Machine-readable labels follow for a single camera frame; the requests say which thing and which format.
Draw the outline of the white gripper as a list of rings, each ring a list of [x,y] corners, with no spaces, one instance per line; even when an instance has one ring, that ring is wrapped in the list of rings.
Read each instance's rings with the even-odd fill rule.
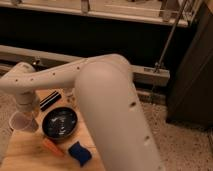
[[[17,108],[21,112],[32,112],[33,119],[39,116],[40,99],[35,92],[26,92],[15,96]],[[20,114],[20,124],[26,126],[28,118],[24,114]]]

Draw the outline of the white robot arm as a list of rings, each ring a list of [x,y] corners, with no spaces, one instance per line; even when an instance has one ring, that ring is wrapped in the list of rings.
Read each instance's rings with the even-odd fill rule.
[[[123,56],[84,58],[43,71],[20,62],[0,77],[0,90],[32,111],[36,92],[73,88],[106,171],[166,171],[143,114],[131,64]]]

